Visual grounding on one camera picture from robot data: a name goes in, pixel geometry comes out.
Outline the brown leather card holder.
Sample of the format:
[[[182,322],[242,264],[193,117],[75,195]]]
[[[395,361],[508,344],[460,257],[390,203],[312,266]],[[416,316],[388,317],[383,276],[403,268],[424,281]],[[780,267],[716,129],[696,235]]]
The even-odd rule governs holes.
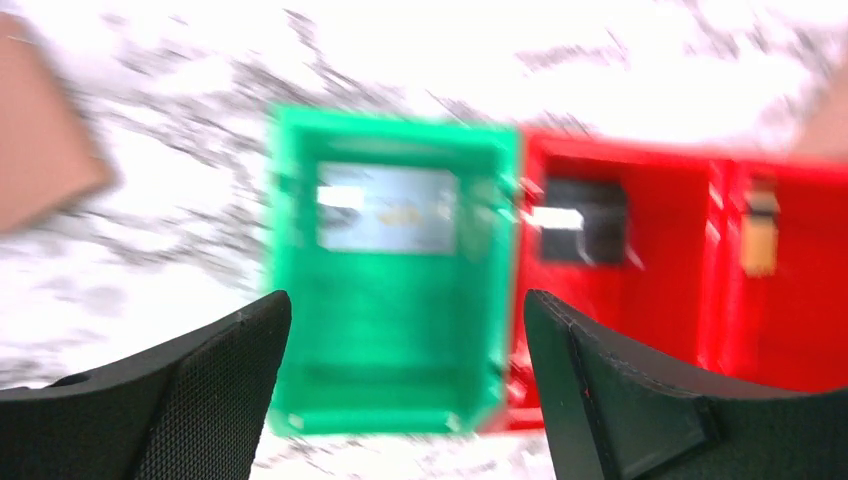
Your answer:
[[[114,179],[24,20],[1,14],[1,231],[13,232]]]

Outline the green plastic bin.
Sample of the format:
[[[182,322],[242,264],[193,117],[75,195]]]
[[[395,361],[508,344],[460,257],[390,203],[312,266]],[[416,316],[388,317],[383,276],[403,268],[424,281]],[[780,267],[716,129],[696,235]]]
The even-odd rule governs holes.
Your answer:
[[[473,433],[505,406],[519,145],[518,131],[503,125],[274,110],[266,284],[292,303],[268,411],[275,434]],[[455,252],[321,247],[324,162],[451,172]]]

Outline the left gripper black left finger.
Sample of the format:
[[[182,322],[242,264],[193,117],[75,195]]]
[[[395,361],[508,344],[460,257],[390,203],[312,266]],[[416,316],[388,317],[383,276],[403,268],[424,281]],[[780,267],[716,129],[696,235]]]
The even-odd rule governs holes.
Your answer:
[[[1,393],[5,479],[246,479],[291,326],[272,292],[43,388]]]

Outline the red double plastic bin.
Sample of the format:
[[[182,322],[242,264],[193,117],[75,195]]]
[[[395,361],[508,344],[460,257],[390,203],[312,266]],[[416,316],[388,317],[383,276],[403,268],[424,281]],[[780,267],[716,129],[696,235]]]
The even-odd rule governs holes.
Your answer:
[[[847,167],[812,157],[722,152],[519,132],[517,302],[546,290],[687,363],[801,392],[847,383]],[[552,178],[616,183],[628,197],[624,262],[545,261],[533,209]],[[740,266],[745,193],[777,195],[777,265]]]

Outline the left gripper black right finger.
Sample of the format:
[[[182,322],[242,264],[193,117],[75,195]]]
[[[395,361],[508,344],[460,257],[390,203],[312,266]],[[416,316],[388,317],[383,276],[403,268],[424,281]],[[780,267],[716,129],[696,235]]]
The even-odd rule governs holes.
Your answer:
[[[843,479],[847,393],[808,394],[688,364],[555,295],[524,300],[555,476]]]

